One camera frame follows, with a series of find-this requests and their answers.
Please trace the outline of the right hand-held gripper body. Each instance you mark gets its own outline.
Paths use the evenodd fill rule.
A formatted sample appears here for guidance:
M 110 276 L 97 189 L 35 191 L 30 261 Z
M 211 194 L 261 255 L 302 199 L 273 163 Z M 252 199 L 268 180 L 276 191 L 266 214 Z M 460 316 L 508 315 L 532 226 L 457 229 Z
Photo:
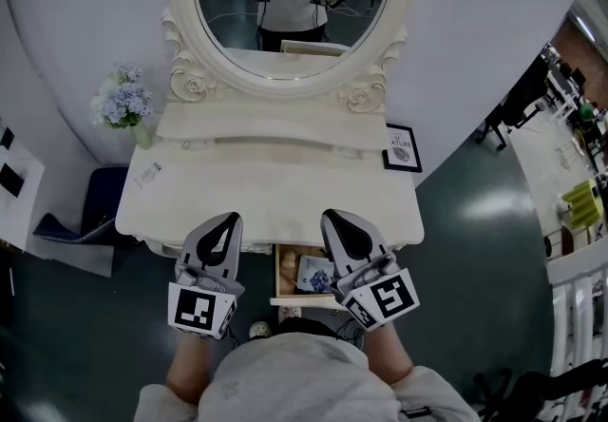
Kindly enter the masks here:
M 343 278 L 331 290 L 365 331 L 393 322 L 420 306 L 409 270 L 386 253 Z

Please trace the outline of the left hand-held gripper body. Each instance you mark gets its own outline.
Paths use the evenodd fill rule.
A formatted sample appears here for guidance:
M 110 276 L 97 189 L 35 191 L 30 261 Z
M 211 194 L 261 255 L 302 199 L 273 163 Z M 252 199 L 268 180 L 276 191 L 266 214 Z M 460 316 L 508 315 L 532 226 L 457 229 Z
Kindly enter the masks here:
M 196 336 L 221 340 L 245 288 L 235 279 L 177 262 L 168 286 L 169 326 Z

